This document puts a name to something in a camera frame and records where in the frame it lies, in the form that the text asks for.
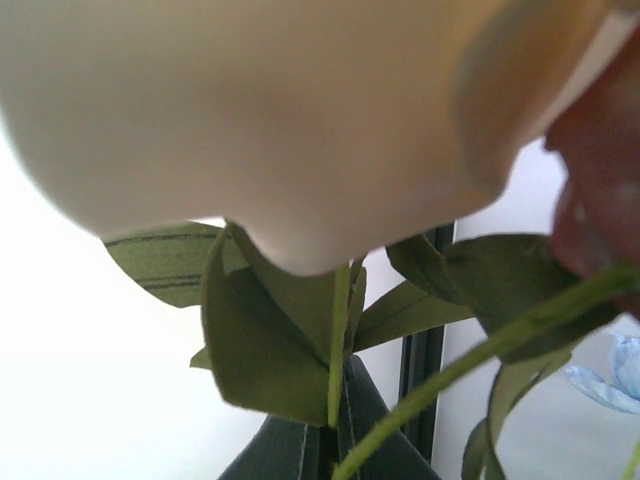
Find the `pink artificial flower bunch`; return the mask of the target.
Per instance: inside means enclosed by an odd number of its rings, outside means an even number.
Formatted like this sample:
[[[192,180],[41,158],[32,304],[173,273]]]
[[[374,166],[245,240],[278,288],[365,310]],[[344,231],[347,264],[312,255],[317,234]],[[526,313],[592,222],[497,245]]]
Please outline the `pink artificial flower bunch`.
[[[402,427],[498,359],[465,479],[502,479],[505,420],[634,292],[580,281],[548,237],[439,250],[428,231],[504,192],[530,142],[639,39],[635,1],[5,1],[1,121],[41,194],[161,302],[197,307],[228,404],[321,429],[318,479],[431,479]],[[442,366],[399,400],[403,339]]]

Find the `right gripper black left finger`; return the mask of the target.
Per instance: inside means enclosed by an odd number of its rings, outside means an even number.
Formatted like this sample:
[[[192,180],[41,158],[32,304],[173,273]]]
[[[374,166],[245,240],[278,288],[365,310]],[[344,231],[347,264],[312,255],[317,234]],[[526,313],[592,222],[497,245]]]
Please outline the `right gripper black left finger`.
[[[219,480],[314,480],[320,473],[321,429],[268,416]]]

